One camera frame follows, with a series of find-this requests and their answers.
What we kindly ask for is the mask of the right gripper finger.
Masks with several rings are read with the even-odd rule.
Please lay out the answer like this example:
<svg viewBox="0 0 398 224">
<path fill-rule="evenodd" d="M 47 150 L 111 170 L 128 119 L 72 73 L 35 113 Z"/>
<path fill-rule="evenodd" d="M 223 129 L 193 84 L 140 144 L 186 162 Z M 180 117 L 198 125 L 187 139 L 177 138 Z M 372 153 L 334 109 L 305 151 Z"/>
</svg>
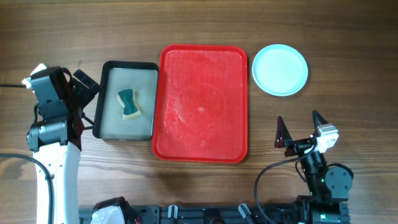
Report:
<svg viewBox="0 0 398 224">
<path fill-rule="evenodd" d="M 320 132 L 324 132 L 328 128 L 328 122 L 320 115 L 317 110 L 312 111 L 313 124 L 315 127 L 314 136 L 319 136 Z"/>
<path fill-rule="evenodd" d="M 275 136 L 274 147 L 283 148 L 292 145 L 292 137 L 281 116 L 277 117 L 277 132 Z"/>
</svg>

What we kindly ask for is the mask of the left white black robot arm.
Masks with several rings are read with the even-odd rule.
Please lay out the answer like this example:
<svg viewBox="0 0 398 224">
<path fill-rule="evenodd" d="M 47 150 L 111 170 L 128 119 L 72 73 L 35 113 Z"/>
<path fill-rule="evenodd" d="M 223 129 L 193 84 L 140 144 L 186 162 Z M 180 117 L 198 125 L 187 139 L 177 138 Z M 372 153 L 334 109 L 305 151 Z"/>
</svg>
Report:
<svg viewBox="0 0 398 224">
<path fill-rule="evenodd" d="M 35 94 L 34 119 L 27 143 L 38 161 L 37 223 L 81 223 L 77 176 L 83 108 L 100 85 L 81 70 L 39 64 L 23 84 Z"/>
</svg>

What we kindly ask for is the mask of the mint green plate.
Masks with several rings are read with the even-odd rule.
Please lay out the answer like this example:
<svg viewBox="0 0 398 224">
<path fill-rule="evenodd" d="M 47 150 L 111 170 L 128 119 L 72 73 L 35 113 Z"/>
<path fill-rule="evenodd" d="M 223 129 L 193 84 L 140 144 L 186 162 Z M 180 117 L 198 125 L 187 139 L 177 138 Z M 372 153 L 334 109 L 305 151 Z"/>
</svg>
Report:
<svg viewBox="0 0 398 224">
<path fill-rule="evenodd" d="M 290 96 L 305 86 L 309 69 L 298 50 L 284 44 L 272 44 L 254 57 L 252 76 L 262 91 L 273 96 Z"/>
</svg>

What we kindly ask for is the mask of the green yellow sponge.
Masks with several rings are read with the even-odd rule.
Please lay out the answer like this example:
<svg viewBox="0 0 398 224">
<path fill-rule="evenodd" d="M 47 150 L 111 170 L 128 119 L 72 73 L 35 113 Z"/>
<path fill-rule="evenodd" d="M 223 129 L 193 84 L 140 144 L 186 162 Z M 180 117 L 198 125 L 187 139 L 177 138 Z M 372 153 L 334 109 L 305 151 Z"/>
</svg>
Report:
<svg viewBox="0 0 398 224">
<path fill-rule="evenodd" d="M 123 119 L 133 119 L 142 114 L 137 104 L 136 92 L 134 89 L 119 91 L 118 100 L 123 107 Z"/>
</svg>

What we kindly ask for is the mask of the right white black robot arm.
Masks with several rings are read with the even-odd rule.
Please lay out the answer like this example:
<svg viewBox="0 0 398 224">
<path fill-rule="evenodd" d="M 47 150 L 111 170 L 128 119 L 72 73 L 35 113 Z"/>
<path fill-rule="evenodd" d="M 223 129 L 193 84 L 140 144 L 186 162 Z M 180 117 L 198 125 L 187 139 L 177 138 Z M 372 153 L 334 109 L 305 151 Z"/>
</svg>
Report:
<svg viewBox="0 0 398 224">
<path fill-rule="evenodd" d="M 337 128 L 317 111 L 312 111 L 314 133 L 292 139 L 284 120 L 277 118 L 274 146 L 285 149 L 285 157 L 297 157 L 309 195 L 299 195 L 291 208 L 291 223 L 349 223 L 348 200 L 353 171 L 339 163 L 328 164 L 324 153 L 338 138 Z"/>
</svg>

